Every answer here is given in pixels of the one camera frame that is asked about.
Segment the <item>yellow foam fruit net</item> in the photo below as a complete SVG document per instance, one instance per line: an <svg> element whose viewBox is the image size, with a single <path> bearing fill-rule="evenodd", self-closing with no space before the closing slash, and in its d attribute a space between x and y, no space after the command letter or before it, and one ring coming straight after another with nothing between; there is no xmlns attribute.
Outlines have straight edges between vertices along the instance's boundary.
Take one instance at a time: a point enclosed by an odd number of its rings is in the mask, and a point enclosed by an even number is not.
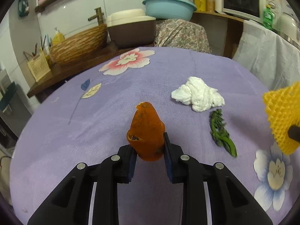
<svg viewBox="0 0 300 225"><path fill-rule="evenodd" d="M299 127L299 82L266 92L262 99L275 141L285 155L293 154L299 142L288 136L288 130L293 125Z"/></svg>

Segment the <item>orange peel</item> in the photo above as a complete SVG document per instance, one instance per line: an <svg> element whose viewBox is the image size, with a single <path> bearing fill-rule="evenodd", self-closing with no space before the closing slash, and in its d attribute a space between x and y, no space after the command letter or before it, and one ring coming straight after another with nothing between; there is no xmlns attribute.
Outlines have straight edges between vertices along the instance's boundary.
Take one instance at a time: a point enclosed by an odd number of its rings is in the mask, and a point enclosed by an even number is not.
<svg viewBox="0 0 300 225"><path fill-rule="evenodd" d="M144 161L157 161L163 155L165 124L149 102L136 106L127 132L127 141Z"/></svg>

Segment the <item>white tissue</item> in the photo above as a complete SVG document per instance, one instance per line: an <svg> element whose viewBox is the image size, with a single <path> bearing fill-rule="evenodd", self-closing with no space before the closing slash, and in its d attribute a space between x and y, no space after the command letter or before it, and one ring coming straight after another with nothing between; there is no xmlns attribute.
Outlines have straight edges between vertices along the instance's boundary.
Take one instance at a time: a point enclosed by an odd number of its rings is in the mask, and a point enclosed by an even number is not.
<svg viewBox="0 0 300 225"><path fill-rule="evenodd" d="M217 89L209 87L201 78L194 76L174 90L171 98L184 105L192 105L192 110L197 113L225 105L225 100Z"/></svg>

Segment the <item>green vegetable scrap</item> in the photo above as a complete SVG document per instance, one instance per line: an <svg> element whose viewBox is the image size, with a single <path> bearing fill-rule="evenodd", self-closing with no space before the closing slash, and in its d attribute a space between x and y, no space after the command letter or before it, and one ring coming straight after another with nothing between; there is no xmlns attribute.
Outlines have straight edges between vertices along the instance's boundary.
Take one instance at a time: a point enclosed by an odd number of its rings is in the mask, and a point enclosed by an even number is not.
<svg viewBox="0 0 300 225"><path fill-rule="evenodd" d="M229 132L225 128L223 112L221 109L211 111L209 114L209 124L211 127L211 137L219 146L223 147L232 157L237 158L237 149L230 138Z"/></svg>

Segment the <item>white plastic sheet cover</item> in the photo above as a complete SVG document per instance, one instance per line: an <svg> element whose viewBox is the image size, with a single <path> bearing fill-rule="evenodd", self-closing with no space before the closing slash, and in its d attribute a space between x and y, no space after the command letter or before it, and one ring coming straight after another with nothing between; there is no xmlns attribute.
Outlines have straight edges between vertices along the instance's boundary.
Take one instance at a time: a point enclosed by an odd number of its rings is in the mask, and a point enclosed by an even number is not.
<svg viewBox="0 0 300 225"><path fill-rule="evenodd" d="M299 81L299 50L252 20L243 23L233 60L248 69L269 90Z"/></svg>

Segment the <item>purple floral tablecloth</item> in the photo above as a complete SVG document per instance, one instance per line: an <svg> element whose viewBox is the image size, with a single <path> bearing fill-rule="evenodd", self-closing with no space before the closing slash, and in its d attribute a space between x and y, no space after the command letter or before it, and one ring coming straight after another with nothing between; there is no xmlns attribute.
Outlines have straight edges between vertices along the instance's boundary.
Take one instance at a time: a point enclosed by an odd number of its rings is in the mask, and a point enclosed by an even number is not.
<svg viewBox="0 0 300 225"><path fill-rule="evenodd" d="M101 163L127 144L136 106L150 102L169 139L201 163L218 161L254 194L263 194L254 164L276 149L264 111L267 88L225 57L178 48L156 48L150 63L107 76L99 67L52 93L23 129L10 165L13 208L26 224L44 199L79 162ZM226 128L237 148L233 158L211 138L209 112L197 113L171 98L188 77L201 78L225 100Z"/></svg>

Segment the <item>white electric kettle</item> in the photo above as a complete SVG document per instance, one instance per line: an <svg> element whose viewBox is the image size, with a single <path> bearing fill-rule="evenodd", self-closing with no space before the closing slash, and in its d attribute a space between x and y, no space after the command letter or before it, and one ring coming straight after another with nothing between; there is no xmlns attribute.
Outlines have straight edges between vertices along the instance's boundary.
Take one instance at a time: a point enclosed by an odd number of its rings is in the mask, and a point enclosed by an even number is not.
<svg viewBox="0 0 300 225"><path fill-rule="evenodd" d="M299 45L299 23L288 13L282 13L277 21L278 34L289 43Z"/></svg>

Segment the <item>dark wooden counter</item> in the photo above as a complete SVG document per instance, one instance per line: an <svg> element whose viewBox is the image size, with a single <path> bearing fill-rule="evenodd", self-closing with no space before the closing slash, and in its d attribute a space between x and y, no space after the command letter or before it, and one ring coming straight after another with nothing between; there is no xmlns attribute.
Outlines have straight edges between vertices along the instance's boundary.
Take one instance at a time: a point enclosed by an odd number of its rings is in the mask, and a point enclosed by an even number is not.
<svg viewBox="0 0 300 225"><path fill-rule="evenodd" d="M50 72L48 72L41 80L36 82L30 88L26 95L28 98L37 96L45 89L60 81L78 75L134 48L135 47L119 49L115 43L110 42L105 48L98 49L97 51L92 52L90 55L80 58L78 61L66 65L55 64L51 68Z"/></svg>

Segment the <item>white microwave oven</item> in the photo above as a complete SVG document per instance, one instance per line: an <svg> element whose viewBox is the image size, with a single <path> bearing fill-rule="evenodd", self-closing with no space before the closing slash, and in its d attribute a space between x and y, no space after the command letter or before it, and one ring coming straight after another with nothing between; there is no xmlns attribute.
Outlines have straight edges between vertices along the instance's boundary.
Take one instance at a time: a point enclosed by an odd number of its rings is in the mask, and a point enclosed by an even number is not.
<svg viewBox="0 0 300 225"><path fill-rule="evenodd" d="M266 0L223 0L222 11L243 19L262 23Z"/></svg>

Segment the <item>woven basket sink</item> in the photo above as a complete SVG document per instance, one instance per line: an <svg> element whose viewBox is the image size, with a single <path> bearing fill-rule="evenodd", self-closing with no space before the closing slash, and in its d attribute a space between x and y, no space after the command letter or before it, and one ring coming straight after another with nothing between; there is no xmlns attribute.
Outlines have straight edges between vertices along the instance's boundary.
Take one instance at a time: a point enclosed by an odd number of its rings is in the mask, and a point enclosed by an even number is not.
<svg viewBox="0 0 300 225"><path fill-rule="evenodd" d="M71 64L104 48L107 37L107 25L100 24L51 46L50 57L56 64Z"/></svg>

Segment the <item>floral patterned cloth cover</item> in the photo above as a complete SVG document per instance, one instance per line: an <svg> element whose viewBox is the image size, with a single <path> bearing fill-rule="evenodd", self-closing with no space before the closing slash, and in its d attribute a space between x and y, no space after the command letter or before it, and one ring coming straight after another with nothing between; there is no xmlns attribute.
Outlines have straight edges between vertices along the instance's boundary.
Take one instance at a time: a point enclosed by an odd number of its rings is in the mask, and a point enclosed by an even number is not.
<svg viewBox="0 0 300 225"><path fill-rule="evenodd" d="M209 54L212 52L204 27L183 19L158 20L154 45Z"/></svg>

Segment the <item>yellow soap dispenser bottle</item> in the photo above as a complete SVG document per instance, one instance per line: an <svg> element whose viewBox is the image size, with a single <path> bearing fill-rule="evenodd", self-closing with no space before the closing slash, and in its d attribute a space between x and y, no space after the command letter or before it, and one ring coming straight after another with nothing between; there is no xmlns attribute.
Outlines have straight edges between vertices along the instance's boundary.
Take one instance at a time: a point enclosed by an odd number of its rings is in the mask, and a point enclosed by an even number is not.
<svg viewBox="0 0 300 225"><path fill-rule="evenodd" d="M52 38L52 45L59 44L65 40L64 35L55 27L55 34Z"/></svg>

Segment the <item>brown and white container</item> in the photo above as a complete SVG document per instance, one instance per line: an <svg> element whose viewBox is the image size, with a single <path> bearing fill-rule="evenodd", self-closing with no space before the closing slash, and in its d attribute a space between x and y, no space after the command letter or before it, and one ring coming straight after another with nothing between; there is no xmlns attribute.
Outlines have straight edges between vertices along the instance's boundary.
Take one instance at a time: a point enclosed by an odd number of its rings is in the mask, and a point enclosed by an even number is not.
<svg viewBox="0 0 300 225"><path fill-rule="evenodd" d="M110 40L121 48L150 45L156 36L156 18L142 9L122 10L106 18Z"/></svg>

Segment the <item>brass faucet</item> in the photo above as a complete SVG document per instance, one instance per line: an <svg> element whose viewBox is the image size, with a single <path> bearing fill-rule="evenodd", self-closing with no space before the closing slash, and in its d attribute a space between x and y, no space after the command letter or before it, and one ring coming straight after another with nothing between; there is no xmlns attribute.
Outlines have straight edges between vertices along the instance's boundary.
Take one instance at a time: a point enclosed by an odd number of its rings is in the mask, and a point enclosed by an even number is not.
<svg viewBox="0 0 300 225"><path fill-rule="evenodd" d="M94 10L96 12L95 15L89 17L87 20L92 21L92 20L96 19L98 22L98 25L104 24L104 18L103 18L104 13L102 12L101 7L95 8Z"/></svg>

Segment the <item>light blue plastic basin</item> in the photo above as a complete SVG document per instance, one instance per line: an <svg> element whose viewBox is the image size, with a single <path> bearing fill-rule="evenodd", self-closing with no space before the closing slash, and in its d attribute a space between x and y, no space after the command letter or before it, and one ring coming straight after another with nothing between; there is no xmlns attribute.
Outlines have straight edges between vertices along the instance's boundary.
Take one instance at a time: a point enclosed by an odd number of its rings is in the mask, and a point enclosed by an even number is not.
<svg viewBox="0 0 300 225"><path fill-rule="evenodd" d="M190 21L196 6L187 0L143 0L147 16Z"/></svg>

